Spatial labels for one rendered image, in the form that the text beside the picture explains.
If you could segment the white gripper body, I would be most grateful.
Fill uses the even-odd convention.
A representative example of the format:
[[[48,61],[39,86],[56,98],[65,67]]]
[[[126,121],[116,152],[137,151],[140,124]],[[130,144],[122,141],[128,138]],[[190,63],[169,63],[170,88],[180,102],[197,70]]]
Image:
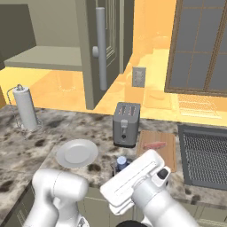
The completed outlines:
[[[134,206],[131,196],[133,186],[142,177],[151,176],[165,166],[165,161],[154,150],[148,150],[132,161],[126,168],[100,187],[114,215],[123,215]]]

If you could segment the red steak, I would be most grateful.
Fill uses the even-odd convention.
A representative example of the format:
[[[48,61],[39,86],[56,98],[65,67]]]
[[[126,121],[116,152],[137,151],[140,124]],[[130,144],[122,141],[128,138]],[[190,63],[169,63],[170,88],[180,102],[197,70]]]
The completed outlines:
[[[166,145],[167,145],[166,142],[152,142],[150,144],[144,145],[144,149],[157,150],[157,149],[161,149],[161,148],[165,147]]]

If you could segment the wooden cutting board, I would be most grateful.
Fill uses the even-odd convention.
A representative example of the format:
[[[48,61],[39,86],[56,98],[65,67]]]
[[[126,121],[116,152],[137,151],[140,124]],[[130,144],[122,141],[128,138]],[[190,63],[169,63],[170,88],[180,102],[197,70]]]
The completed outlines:
[[[176,137],[174,134],[142,130],[137,143],[137,156],[145,152],[144,145],[155,142],[165,142],[167,144],[165,147],[158,149],[157,152],[171,169],[171,172],[176,172]]]

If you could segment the white plate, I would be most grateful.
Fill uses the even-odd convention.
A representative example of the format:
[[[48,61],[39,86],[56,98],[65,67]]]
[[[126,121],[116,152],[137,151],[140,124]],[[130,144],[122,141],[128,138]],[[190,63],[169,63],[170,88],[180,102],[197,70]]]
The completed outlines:
[[[98,157],[98,147],[87,139],[64,143],[56,152],[56,160],[64,168],[83,168]]]

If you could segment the dark olive cabinet door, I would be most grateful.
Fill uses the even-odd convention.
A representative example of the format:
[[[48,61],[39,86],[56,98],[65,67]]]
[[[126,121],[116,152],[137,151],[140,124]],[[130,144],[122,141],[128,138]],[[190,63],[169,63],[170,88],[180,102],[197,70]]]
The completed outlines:
[[[27,4],[0,4],[0,70],[5,61],[36,46]]]

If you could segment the beige base cupboard front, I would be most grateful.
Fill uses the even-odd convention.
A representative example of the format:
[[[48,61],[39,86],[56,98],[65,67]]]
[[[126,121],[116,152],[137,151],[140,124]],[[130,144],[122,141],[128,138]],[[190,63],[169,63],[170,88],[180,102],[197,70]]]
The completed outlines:
[[[34,201],[34,189],[32,184],[29,183],[5,219],[0,222],[0,227],[23,227]]]
[[[129,209],[124,215],[114,215],[98,188],[90,187],[85,198],[78,202],[78,208],[89,222],[90,227],[115,227],[126,220],[141,222],[144,218],[136,206]]]
[[[181,205],[191,214],[200,227],[227,227],[227,210],[185,202],[182,202]]]

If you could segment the grey toaster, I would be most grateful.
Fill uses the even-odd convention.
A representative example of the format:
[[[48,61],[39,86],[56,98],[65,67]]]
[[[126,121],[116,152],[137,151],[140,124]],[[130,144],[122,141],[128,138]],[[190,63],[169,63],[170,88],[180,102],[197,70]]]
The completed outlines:
[[[135,147],[139,121],[140,104],[119,102],[113,115],[113,144]]]

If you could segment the white paper towel roll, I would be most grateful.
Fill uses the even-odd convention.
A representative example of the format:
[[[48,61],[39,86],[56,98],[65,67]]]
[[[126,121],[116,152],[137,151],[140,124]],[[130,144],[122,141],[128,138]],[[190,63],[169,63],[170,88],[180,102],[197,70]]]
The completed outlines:
[[[12,90],[12,94],[15,98],[24,128],[35,130],[38,127],[38,120],[29,87],[24,87],[21,84],[18,84]]]

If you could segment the brown framed window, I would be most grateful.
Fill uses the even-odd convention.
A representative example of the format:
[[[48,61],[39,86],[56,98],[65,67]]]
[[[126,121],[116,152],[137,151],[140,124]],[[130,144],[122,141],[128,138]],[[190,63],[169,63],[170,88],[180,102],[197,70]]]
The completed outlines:
[[[227,0],[176,0],[165,91],[227,97]]]

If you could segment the grey wall outlet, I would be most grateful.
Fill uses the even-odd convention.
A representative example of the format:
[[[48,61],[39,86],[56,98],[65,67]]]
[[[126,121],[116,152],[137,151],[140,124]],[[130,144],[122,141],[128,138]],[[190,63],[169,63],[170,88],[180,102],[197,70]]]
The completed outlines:
[[[133,67],[132,70],[132,86],[144,88],[145,86],[145,67]]]

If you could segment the olive wall cabinet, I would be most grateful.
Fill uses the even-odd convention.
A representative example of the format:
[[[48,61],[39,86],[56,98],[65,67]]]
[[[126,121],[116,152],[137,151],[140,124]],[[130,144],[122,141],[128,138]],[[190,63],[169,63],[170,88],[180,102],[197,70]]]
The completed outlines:
[[[0,0],[27,4],[36,46],[4,63],[27,67],[80,71],[82,69],[75,0]]]

